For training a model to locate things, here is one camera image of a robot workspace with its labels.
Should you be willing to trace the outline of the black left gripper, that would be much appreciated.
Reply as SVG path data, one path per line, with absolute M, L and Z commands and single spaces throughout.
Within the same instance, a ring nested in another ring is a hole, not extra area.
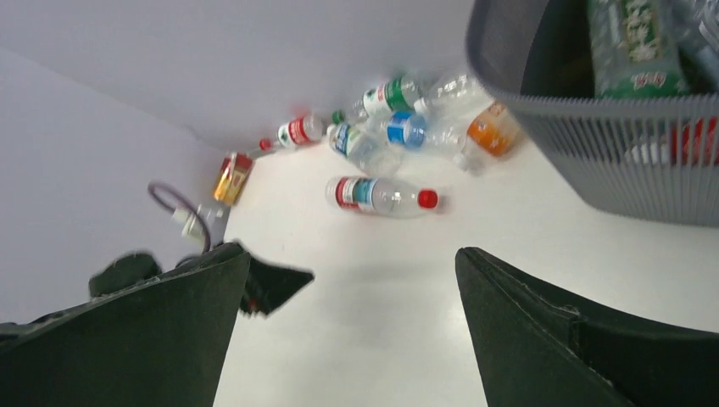
M 159 276 L 162 270 L 148 252 L 125 254 L 111 262 L 88 282 L 91 298 L 98 298 Z M 315 279 L 310 270 L 273 265 L 253 257 L 242 293 L 240 312 L 269 316 Z

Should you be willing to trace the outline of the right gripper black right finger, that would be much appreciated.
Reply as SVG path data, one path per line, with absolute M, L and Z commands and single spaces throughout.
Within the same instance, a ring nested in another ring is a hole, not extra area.
M 718 336 L 631 315 L 480 248 L 455 275 L 490 406 L 715 406 Z

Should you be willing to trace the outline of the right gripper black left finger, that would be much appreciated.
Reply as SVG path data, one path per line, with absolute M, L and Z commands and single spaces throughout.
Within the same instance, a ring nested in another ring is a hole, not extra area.
M 3 323 L 2 405 L 212 405 L 250 260 L 228 243 L 115 293 Z

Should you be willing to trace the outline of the amber tea bottle red label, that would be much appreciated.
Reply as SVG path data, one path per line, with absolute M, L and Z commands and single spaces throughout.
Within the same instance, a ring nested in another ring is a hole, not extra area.
M 215 201 L 234 206 L 239 200 L 254 160 L 245 154 L 230 153 L 223 159 L 213 188 Z

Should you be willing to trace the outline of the red label bottle blue picture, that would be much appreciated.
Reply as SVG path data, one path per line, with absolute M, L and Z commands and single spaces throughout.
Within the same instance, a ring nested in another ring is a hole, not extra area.
M 325 187 L 329 204 L 362 215 L 409 219 L 435 211 L 437 191 L 387 177 L 338 176 Z

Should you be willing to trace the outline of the red cap bottle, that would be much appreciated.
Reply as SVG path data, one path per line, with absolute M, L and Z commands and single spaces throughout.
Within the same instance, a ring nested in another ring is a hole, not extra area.
M 306 114 L 281 125 L 273 137 L 259 141 L 263 152 L 296 149 L 318 143 L 326 134 L 327 123 L 316 114 Z

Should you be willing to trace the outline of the crushed bottle white blue label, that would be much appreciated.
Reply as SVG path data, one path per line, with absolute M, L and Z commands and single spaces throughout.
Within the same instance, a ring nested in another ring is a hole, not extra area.
M 357 125 L 332 124 L 326 134 L 330 148 L 367 175 L 393 176 L 402 164 L 386 143 Z

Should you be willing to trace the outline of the clear bottle blue label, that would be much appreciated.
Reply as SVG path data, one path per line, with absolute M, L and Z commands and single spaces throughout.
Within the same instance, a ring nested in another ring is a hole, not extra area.
M 452 120 L 431 120 L 416 112 L 390 113 L 375 118 L 372 125 L 390 144 L 417 153 L 451 159 L 466 145 L 465 132 Z

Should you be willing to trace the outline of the orange juice bottle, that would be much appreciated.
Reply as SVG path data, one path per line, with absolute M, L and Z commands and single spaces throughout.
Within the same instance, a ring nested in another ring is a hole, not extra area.
M 500 102 L 492 102 L 468 125 L 466 135 L 494 159 L 506 160 L 523 138 L 524 131 Z

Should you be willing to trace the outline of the green tea label bottle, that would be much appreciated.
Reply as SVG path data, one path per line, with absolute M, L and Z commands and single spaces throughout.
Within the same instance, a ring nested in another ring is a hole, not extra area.
M 662 1 L 587 2 L 597 98 L 666 98 L 688 93 Z

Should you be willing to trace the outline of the red label Nongfu water bottle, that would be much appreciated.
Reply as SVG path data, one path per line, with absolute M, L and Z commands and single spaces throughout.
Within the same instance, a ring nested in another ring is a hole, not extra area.
M 698 119 L 693 124 L 674 128 L 669 136 L 670 161 L 672 164 L 718 166 L 718 142 L 715 141 L 717 117 L 708 123 Z

